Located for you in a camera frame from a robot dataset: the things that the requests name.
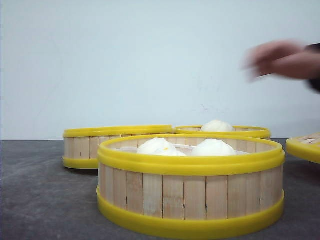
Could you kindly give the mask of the bare human hand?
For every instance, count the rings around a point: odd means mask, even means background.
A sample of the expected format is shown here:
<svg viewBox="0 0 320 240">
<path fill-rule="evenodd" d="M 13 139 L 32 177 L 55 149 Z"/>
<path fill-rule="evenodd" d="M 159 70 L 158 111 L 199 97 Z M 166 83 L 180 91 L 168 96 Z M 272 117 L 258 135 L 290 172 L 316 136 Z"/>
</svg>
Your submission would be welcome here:
<svg viewBox="0 0 320 240">
<path fill-rule="evenodd" d="M 291 40 L 263 43 L 247 52 L 243 68 L 251 70 L 254 79 L 278 75 L 307 80 L 308 57 L 305 49 L 302 44 Z"/>
</svg>

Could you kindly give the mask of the dark sleeved forearm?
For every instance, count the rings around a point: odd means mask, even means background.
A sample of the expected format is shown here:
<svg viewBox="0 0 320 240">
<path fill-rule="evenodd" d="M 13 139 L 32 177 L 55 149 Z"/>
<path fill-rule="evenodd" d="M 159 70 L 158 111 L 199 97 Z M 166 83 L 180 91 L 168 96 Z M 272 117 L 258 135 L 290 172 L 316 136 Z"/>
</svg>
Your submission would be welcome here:
<svg viewBox="0 0 320 240">
<path fill-rule="evenodd" d="M 307 82 L 308 86 L 320 93 L 320 44 L 311 44 L 305 48 L 307 54 Z"/>
</svg>

